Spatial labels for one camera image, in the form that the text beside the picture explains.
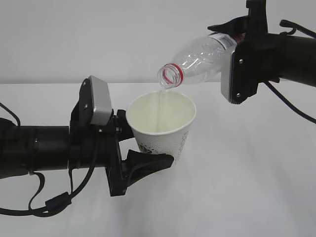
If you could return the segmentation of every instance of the bottle label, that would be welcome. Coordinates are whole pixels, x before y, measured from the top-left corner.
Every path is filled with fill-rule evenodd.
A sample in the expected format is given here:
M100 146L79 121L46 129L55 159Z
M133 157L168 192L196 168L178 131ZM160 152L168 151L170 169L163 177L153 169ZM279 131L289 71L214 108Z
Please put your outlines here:
M213 38L213 39L217 40L218 42L220 42L225 50L228 49L229 47L237 44L236 40L227 34L215 32L215 33L210 34L208 37Z

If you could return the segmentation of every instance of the white background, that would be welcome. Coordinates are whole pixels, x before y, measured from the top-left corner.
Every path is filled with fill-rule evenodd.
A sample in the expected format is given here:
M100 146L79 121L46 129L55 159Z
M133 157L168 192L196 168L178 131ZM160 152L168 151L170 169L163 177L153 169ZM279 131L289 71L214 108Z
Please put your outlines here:
M247 15L246 0L1 0L0 83L156 80L209 25ZM316 29L316 1L268 0L272 33Z

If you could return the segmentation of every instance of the cup rim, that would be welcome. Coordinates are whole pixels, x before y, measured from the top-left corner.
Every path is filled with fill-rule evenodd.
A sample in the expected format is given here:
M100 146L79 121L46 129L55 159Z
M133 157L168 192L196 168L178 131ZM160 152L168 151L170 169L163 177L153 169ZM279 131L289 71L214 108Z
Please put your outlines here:
M195 103L193 102L193 100L192 100L189 96L187 96L187 95L185 95L185 94L183 94L183 93L179 93L179 92L176 92L176 91L166 91L166 93L172 92L172 93L176 93L176 94L179 94L179 95L182 95L182 96L188 98L188 100L193 104L193 107L194 107L194 110L195 110L192 119L191 119L190 121L188 121L186 124L184 124L183 126L177 128L177 129L171 130L171 131L167 131L167 132L145 132L145 131L142 131L142 130L140 130L140 129L134 128L134 127L129 123L129 121L128 121L128 120L129 120L129 119L128 119L128 114L129 114L128 111L129 111L130 107L134 104L134 102L135 102L136 100L138 100L138 99L140 99L140 98L142 98L142 97L144 97L144 96L146 96L146 95L154 94L154 93L159 93L159 92L160 92L160 91L156 90L156 91L152 91L152 92L148 92L148 93L142 94L142 95L138 96L137 98L135 98L134 100L132 100L132 102L129 104L129 106L127 107L127 110L126 110L126 121L127 121L128 125L129 125L133 130L135 130L135 131L137 131L137 132L139 132L139 133L142 133L142 134L144 134L144 135L163 136L163 135L170 135L170 134L172 134L172 133L176 133L176 132L182 130L183 128L189 126L189 125L193 122L193 120L195 119L195 117L196 117L196 115L197 115L197 106L195 105Z

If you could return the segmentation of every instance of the bottle neck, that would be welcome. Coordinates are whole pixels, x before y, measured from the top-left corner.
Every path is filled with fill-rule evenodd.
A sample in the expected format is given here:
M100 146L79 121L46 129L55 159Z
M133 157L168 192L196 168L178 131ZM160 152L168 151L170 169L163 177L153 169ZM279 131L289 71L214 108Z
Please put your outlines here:
M158 79L164 89L171 89L182 84L184 73L180 66L169 63L160 68Z

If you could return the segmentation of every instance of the red ring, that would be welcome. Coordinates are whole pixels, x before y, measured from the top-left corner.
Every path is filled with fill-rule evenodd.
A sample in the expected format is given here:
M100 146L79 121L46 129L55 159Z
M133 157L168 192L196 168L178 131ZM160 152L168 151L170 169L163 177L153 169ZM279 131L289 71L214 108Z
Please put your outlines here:
M183 82L183 77L184 77L182 69L175 63L166 64L165 66L167 66L167 65L172 65L178 70L178 72L180 74L180 84L181 84ZM169 78L166 75L166 69L163 70L162 77L166 80L166 82L168 84L173 84L173 82L171 80L169 80Z

